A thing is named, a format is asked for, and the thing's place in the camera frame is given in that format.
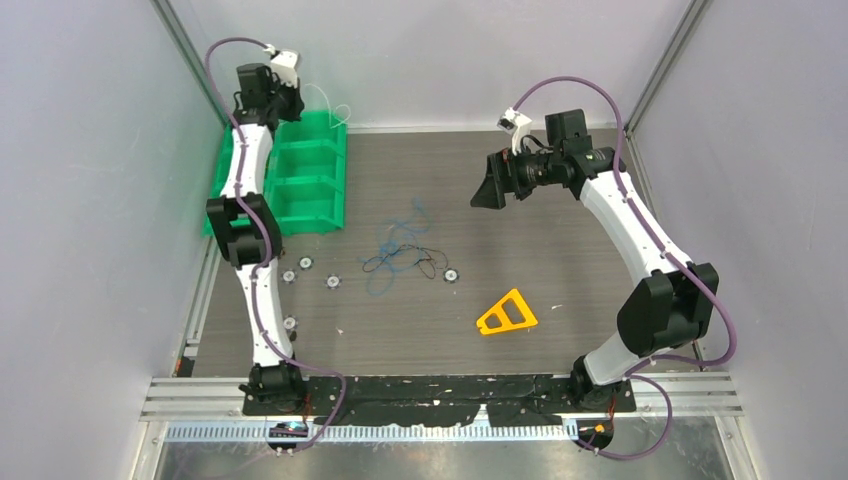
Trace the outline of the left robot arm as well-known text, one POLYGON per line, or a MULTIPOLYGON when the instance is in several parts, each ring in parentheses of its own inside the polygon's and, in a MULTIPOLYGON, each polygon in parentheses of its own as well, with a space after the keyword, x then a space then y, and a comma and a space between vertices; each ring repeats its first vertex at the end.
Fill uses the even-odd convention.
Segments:
POLYGON ((265 64, 242 65, 237 76, 229 172, 220 193, 207 201, 206 214, 248 310, 252 366, 240 387, 246 403, 253 410, 266 406, 293 414, 305 405, 307 389, 278 293, 282 234, 263 187, 277 127, 298 119, 303 104, 298 90, 284 85, 265 64))

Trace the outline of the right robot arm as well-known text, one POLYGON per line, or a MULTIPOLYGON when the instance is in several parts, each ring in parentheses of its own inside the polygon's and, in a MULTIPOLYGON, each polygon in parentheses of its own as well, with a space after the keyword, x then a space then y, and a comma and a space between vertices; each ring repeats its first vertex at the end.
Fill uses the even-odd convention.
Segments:
POLYGON ((560 185, 599 221, 634 284, 617 313, 615 333, 574 362, 566 383, 575 406, 596 410, 641 362, 707 333, 718 273, 709 263, 693 263, 662 230, 616 150, 594 146, 583 110, 547 115, 545 142, 532 134, 531 119, 513 108, 497 125, 511 143, 488 155, 471 206, 502 209, 507 195, 524 200, 538 187, 560 185))

